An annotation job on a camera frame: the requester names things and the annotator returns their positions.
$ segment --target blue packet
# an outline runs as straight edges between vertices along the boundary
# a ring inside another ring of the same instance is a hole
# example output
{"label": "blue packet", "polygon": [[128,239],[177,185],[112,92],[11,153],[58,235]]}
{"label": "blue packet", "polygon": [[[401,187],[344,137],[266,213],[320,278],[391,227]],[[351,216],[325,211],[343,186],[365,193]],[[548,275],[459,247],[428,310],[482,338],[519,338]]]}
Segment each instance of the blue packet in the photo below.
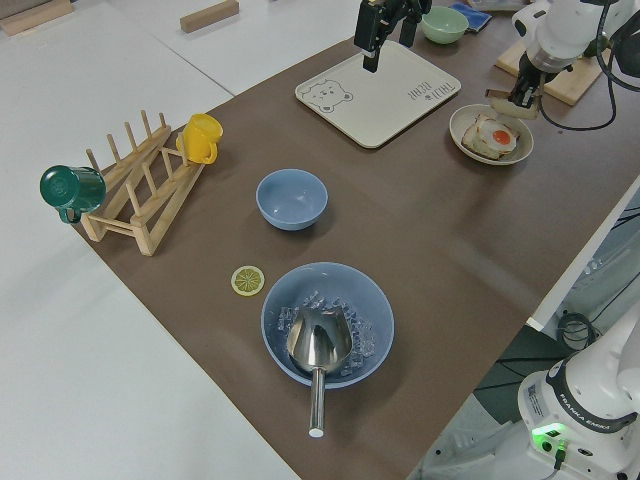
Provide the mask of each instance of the blue packet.
{"label": "blue packet", "polygon": [[468,32],[479,32],[487,25],[489,20],[491,20],[491,15],[489,15],[488,13],[479,12],[464,3],[456,2],[451,5],[451,8],[459,11],[465,17],[467,17],[467,20],[469,20],[469,28],[467,28]]}

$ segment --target egg yolk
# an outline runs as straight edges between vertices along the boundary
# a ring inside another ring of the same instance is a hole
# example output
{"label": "egg yolk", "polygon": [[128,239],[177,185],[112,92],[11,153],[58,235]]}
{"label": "egg yolk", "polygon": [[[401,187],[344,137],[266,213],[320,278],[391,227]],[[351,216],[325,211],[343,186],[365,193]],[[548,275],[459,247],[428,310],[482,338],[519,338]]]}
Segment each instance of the egg yolk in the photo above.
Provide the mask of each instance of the egg yolk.
{"label": "egg yolk", "polygon": [[504,130],[496,130],[493,132],[493,139],[500,145],[508,145],[511,142],[511,135]]}

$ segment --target lemon slice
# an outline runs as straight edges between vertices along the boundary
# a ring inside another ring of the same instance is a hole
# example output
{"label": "lemon slice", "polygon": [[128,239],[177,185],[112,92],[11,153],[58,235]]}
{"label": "lemon slice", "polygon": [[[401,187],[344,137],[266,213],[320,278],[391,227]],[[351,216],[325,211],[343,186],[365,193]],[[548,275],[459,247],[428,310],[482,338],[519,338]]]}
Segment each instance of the lemon slice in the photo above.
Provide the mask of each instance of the lemon slice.
{"label": "lemon slice", "polygon": [[258,267],[245,265],[231,275],[233,291],[243,297],[255,295],[264,286],[264,274]]}

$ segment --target brown table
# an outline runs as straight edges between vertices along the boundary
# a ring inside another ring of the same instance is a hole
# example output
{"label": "brown table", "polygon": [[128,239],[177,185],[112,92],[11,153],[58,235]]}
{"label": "brown table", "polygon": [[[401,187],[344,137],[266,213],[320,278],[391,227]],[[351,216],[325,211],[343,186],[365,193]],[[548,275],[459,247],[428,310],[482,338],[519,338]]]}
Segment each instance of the brown table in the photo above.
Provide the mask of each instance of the brown table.
{"label": "brown table", "polygon": [[[640,173],[640,115],[627,92],[604,131],[530,122],[534,152],[511,167],[477,163],[455,147],[454,110],[485,103],[486,88],[511,88],[513,79],[492,64],[514,39],[507,18],[453,46],[418,35],[413,50],[463,89],[375,151],[294,98],[296,85],[357,51],[338,44],[211,112],[225,131],[219,159],[154,257],[119,235],[91,243],[305,480],[406,477]],[[546,104],[561,121],[596,123],[608,115],[606,83],[598,80],[571,109]],[[287,167],[315,173],[330,195],[325,215],[301,232],[271,227],[254,200],[258,182]],[[260,334],[270,287],[316,261],[372,277],[396,321],[382,367],[328,392],[321,440],[307,435],[308,388],[278,368]],[[246,264],[267,278],[251,298],[229,285]]]}

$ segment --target green bowl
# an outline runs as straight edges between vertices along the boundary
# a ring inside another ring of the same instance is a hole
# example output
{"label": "green bowl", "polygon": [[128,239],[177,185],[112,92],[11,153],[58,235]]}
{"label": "green bowl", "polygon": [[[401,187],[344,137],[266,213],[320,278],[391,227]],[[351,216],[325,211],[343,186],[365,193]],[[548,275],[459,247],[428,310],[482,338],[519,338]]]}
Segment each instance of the green bowl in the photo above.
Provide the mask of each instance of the green bowl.
{"label": "green bowl", "polygon": [[469,20],[453,8],[434,6],[422,16],[420,28],[429,40],[445,45],[464,35],[469,28]]}

